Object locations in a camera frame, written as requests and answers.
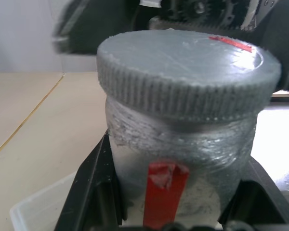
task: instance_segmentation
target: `red tape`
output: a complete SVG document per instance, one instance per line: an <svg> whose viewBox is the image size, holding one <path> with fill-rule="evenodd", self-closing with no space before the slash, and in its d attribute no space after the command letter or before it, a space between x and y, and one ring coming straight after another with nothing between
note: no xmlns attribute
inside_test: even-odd
<svg viewBox="0 0 289 231"><path fill-rule="evenodd" d="M240 43L240 42L228 39L228 38L224 38L224 37L220 37L220 36L210 36L209 39L218 40L218 41L227 43L229 45L238 47L238 48L240 48L242 50L248 51L250 53L252 52L252 47L251 46L245 45L243 43Z"/></svg>
<svg viewBox="0 0 289 231"><path fill-rule="evenodd" d="M160 229L174 222L189 170L175 162L153 162L149 165L143 225Z"/></svg>

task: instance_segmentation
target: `jar lid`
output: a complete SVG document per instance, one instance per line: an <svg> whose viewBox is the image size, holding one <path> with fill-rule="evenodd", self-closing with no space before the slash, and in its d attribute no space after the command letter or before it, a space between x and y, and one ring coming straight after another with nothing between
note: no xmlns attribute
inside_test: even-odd
<svg viewBox="0 0 289 231"><path fill-rule="evenodd" d="M269 52L240 40L181 30L106 39L97 68L106 94L137 111L187 121L258 114L281 75Z"/></svg>

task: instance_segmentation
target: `gray jar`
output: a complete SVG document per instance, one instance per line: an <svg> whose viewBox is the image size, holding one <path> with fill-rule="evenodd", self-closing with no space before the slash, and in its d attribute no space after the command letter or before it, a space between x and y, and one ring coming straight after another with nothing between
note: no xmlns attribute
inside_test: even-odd
<svg viewBox="0 0 289 231"><path fill-rule="evenodd" d="M175 218L187 227L214 226L236 191L257 115L268 104L281 67L260 48L249 52L209 36L137 31L111 37L98 49L128 225L143 223L148 165L154 161L188 167Z"/></svg>

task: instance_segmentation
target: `clear plastic tray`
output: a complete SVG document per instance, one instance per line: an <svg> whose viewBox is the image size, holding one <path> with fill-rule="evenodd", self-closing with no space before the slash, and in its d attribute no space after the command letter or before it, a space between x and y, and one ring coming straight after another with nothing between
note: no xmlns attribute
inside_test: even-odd
<svg viewBox="0 0 289 231"><path fill-rule="evenodd" d="M76 172L38 191L10 210L15 231L53 231Z"/></svg>

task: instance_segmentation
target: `black holder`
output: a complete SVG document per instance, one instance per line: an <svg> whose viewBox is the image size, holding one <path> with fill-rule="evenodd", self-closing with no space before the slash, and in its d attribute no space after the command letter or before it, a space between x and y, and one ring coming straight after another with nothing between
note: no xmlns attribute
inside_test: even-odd
<svg viewBox="0 0 289 231"><path fill-rule="evenodd" d="M122 220L126 220L120 195L106 133L79 167L55 231L151 230L119 227ZM227 231L289 231L289 203L262 166L251 158L237 192L219 222ZM192 230L215 229L194 227ZM185 228L169 224L163 231L185 231Z"/></svg>

